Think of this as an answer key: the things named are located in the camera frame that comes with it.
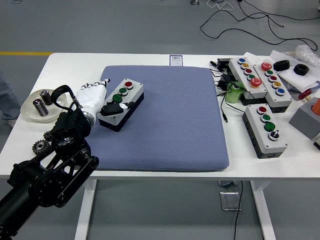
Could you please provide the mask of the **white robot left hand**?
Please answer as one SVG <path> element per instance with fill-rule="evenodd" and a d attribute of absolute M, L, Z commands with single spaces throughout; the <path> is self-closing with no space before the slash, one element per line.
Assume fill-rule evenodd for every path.
<path fill-rule="evenodd" d="M 105 105 L 107 85 L 110 79 L 84 84 L 76 94 L 83 114 L 95 123 L 97 114 Z"/>

